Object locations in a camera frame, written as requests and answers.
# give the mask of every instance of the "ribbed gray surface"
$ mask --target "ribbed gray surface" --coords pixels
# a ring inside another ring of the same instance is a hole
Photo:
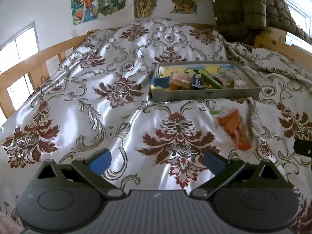
[[[247,234],[224,223],[205,201],[184,191],[132,191],[111,201],[90,225],[70,234]],[[23,234],[37,234],[26,230]],[[292,234],[290,230],[276,234]]]

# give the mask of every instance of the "pink blanket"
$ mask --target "pink blanket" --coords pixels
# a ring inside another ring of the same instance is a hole
[[[0,233],[20,234],[23,229],[6,214],[0,212]]]

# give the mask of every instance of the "screw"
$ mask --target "screw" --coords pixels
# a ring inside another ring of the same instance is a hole
[[[192,193],[194,196],[199,197],[199,198],[205,197],[208,195],[208,192],[205,189],[201,189],[201,188],[195,189]]]
[[[123,191],[119,189],[111,189],[107,192],[107,195],[113,198],[119,198],[124,194]]]

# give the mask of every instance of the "circular pad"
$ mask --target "circular pad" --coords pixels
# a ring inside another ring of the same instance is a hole
[[[226,222],[252,232],[289,227],[298,212],[290,188],[221,188],[214,204]]]
[[[16,207],[26,226],[39,231],[70,231],[87,224],[100,210],[101,198],[88,185],[68,181],[64,188],[50,189],[43,185],[28,188],[19,197]]]
[[[47,210],[62,210],[75,201],[75,197],[71,192],[66,190],[52,190],[40,195],[38,203]]]
[[[268,210],[277,203],[275,195],[263,190],[248,190],[242,193],[241,201],[251,209]]]

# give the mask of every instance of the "food package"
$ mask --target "food package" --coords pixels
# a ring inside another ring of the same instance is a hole
[[[204,85],[202,84],[200,76],[195,74],[192,76],[192,86],[195,89],[204,89]]]
[[[245,88],[247,84],[245,81],[241,80],[232,70],[230,69],[222,69],[222,72],[226,76],[227,79],[232,81],[234,88]]]
[[[170,90],[190,90],[192,86],[192,76],[179,71],[174,71],[169,80]]]
[[[204,75],[203,73],[201,73],[201,79],[203,83],[211,85],[213,89],[221,89],[222,87],[218,81],[214,80],[210,76]]]
[[[252,147],[247,126],[237,109],[222,112],[216,118],[220,126],[231,136],[233,142],[240,150],[248,150]]]

